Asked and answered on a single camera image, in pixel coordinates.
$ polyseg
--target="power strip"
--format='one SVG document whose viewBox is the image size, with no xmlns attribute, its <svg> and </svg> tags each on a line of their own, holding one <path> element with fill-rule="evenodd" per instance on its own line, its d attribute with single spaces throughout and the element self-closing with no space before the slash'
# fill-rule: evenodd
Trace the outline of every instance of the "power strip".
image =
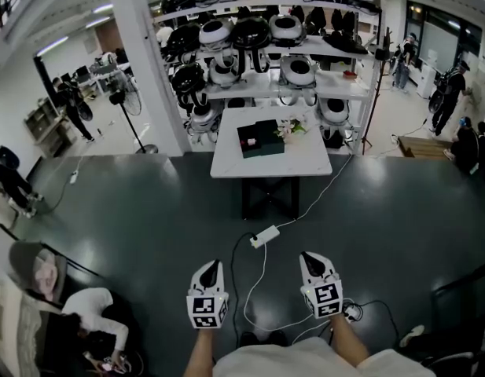
<svg viewBox="0 0 485 377">
<path fill-rule="evenodd" d="M 270 242 L 271 240 L 275 239 L 277 236 L 279 236 L 281 233 L 279 232 L 279 229 L 275 227 L 275 225 L 272 225 L 271 227 L 263 230 L 261 233 L 256 235 L 256 239 L 249 239 L 251 242 L 251 245 L 254 248 L 261 247 L 265 243 Z"/>
</svg>

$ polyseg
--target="sneaker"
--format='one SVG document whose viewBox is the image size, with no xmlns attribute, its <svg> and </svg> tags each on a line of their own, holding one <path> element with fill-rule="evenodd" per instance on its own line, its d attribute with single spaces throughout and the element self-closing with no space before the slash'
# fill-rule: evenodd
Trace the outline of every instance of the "sneaker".
<svg viewBox="0 0 485 377">
<path fill-rule="evenodd" d="M 25 215 L 25 217 L 26 217 L 27 219 L 31 219 L 32 217 L 34 217 L 34 216 L 36 215 L 36 213 L 37 213 L 37 212 L 38 212 L 38 211 L 37 211 L 35 208 L 32 208 L 32 209 L 30 209 L 30 210 L 24 210 L 24 211 L 22 212 L 22 214 L 23 214 L 23 215 Z"/>
<path fill-rule="evenodd" d="M 239 348 L 243 348 L 244 346 L 254 346 L 254 345 L 261 345 L 261 342 L 258 340 L 256 335 L 252 332 L 243 332 L 241 336 L 241 342 L 239 344 Z"/>
<path fill-rule="evenodd" d="M 419 336 L 424 334 L 425 327 L 424 325 L 417 325 L 415 328 L 412 329 L 408 334 L 406 334 L 401 341 L 399 341 L 400 348 L 406 348 L 408 343 L 414 336 Z"/>
<path fill-rule="evenodd" d="M 33 201 L 43 201 L 45 197 L 43 197 L 41 194 L 38 194 L 37 192 L 33 192 L 30 196 L 30 199 Z"/>
<path fill-rule="evenodd" d="M 288 339 L 283 331 L 272 331 L 265 343 L 267 345 L 277 345 L 284 348 L 288 346 Z"/>
<path fill-rule="evenodd" d="M 455 160 L 455 155 L 451 152 L 449 149 L 443 149 L 443 154 L 449 159 L 449 160 Z"/>
</svg>

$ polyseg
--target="standing fan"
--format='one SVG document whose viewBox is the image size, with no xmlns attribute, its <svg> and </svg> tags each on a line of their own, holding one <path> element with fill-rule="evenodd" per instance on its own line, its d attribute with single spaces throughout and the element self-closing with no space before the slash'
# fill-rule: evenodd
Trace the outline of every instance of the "standing fan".
<svg viewBox="0 0 485 377">
<path fill-rule="evenodd" d="M 142 111 L 142 102 L 138 88 L 132 78 L 120 71 L 112 77 L 109 89 L 111 93 L 115 93 L 117 90 L 123 91 L 125 93 L 125 101 L 123 102 L 125 110 L 129 115 L 139 116 Z"/>
<path fill-rule="evenodd" d="M 125 119 L 127 119 L 132 133 L 134 133 L 135 139 L 139 143 L 140 148 L 135 152 L 136 154 L 156 154 L 158 148 L 154 144 L 143 145 L 141 139 L 136 132 L 134 125 L 130 121 L 128 113 L 132 115 L 139 115 L 141 113 L 141 100 L 138 96 L 138 89 L 132 83 L 132 81 L 121 73 L 114 77 L 110 86 L 111 95 L 109 101 L 114 105 L 119 105 L 122 108 Z"/>
</svg>

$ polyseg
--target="black gift box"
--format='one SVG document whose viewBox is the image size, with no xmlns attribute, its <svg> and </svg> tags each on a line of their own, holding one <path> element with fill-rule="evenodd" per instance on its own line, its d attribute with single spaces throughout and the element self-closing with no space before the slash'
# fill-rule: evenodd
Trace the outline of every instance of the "black gift box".
<svg viewBox="0 0 485 377">
<path fill-rule="evenodd" d="M 259 143 L 261 144 L 260 155 L 284 153 L 284 140 L 277 135 L 277 127 L 277 120 L 256 122 Z"/>
<path fill-rule="evenodd" d="M 239 142 L 242 148 L 242 156 L 244 158 L 259 156 L 259 150 L 261 149 L 261 145 L 259 144 L 256 125 L 252 124 L 251 126 L 239 127 L 237 128 L 237 132 L 239 134 Z M 249 140 L 254 140 L 255 144 L 250 145 L 250 142 L 252 141 Z"/>
<path fill-rule="evenodd" d="M 265 120 L 251 126 L 239 127 L 237 132 L 244 158 L 284 152 L 284 140 L 276 134 L 276 120 Z"/>
</svg>

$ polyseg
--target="white pillar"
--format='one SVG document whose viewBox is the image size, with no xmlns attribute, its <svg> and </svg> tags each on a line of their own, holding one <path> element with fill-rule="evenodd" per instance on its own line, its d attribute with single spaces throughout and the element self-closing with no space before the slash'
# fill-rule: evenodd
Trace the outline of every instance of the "white pillar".
<svg viewBox="0 0 485 377">
<path fill-rule="evenodd" d="M 132 72 L 158 136 L 160 152 L 181 156 L 191 147 L 165 74 L 148 0 L 111 3 Z"/>
</svg>

